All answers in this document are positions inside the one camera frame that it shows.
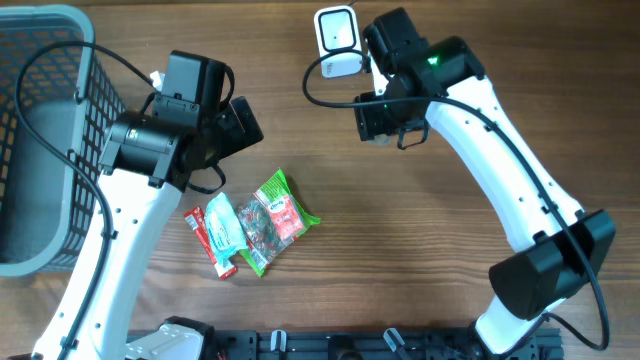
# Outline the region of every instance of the plastic basket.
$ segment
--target plastic basket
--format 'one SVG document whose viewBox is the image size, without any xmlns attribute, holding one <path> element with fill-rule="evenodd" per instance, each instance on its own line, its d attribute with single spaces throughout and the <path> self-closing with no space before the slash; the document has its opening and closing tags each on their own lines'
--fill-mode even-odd
<svg viewBox="0 0 640 360">
<path fill-rule="evenodd" d="M 13 104 L 26 59 L 72 39 L 95 41 L 91 21 L 76 8 L 0 8 L 0 276 L 71 270 L 89 229 L 95 199 L 88 187 L 21 131 Z M 44 55 L 23 89 L 28 121 L 97 180 L 105 129 L 124 105 L 93 50 Z"/>
</svg>

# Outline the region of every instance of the light blue package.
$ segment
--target light blue package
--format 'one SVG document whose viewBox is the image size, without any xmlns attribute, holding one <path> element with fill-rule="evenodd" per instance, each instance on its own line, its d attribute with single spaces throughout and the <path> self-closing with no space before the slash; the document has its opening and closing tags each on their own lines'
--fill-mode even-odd
<svg viewBox="0 0 640 360">
<path fill-rule="evenodd" d="M 244 230 L 225 193 L 218 194 L 207 205 L 205 224 L 211 249 L 219 262 L 224 264 L 238 251 L 249 248 Z"/>
</svg>

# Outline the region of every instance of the tabletop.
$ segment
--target tabletop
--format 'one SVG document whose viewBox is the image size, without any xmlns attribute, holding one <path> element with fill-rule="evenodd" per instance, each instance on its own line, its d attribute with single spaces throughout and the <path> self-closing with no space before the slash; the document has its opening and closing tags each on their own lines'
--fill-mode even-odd
<svg viewBox="0 0 640 360">
<path fill-rule="evenodd" d="M 280 254 L 264 277 L 236 259 L 238 274 L 221 281 L 182 216 L 211 196 L 185 192 L 149 263 L 131 328 L 156 328 L 173 315 L 218 329 L 467 326 L 482 314 L 493 297 L 488 269 L 512 251 L 452 148 L 436 133 L 406 151 L 361 142 L 352 111 L 314 106 L 302 94 L 302 75 L 318 56 L 313 15 L 332 3 L 177 2 L 70 3 L 91 18 L 98 44 L 145 73 L 163 71 L 174 49 L 232 66 L 235 94 L 248 99 L 265 138 L 220 163 L 224 192 L 238 205 L 282 168 L 304 207 L 323 222 Z M 637 358 L 640 4 L 359 1 L 360 30 L 400 5 L 430 42 L 464 38 L 549 173 L 587 211 L 610 212 L 617 235 L 599 279 L 611 346 L 596 353 L 563 330 L 565 352 L 569 359 Z M 128 107 L 139 108 L 145 84 L 121 65 L 103 62 Z M 317 71 L 310 82 L 315 96 L 336 101 L 372 88 L 368 75 L 326 80 Z M 218 181 L 206 171 L 193 179 Z M 32 349 L 68 278 L 0 279 L 0 354 Z M 590 287 L 557 312 L 599 341 Z"/>
</svg>

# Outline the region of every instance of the red bar wrapper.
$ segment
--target red bar wrapper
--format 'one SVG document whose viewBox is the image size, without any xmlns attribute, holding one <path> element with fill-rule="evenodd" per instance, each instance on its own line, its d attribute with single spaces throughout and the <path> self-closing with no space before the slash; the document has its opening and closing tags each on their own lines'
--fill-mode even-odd
<svg viewBox="0 0 640 360">
<path fill-rule="evenodd" d="M 211 244 L 209 244 L 209 234 L 207 233 L 207 227 L 204 222 L 204 212 L 200 206 L 196 206 L 193 210 L 187 211 L 184 214 L 184 219 L 187 221 L 187 224 L 191 226 L 191 229 L 198 237 L 198 240 L 200 240 L 200 244 L 202 244 L 204 251 L 209 255 L 209 259 L 211 259 L 220 279 L 224 280 L 238 272 L 238 268 L 230 261 L 227 262 L 225 266 L 218 263 L 218 260 L 216 260 L 216 257 L 211 250 Z"/>
</svg>

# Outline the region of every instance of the green package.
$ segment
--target green package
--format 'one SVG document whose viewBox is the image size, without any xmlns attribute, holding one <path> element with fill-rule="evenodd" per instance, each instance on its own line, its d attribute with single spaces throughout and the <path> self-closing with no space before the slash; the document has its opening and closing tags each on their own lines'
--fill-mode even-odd
<svg viewBox="0 0 640 360">
<path fill-rule="evenodd" d="M 273 259 L 320 218 L 307 214 L 295 200 L 279 169 L 237 210 L 250 248 L 240 255 L 262 276 Z"/>
</svg>

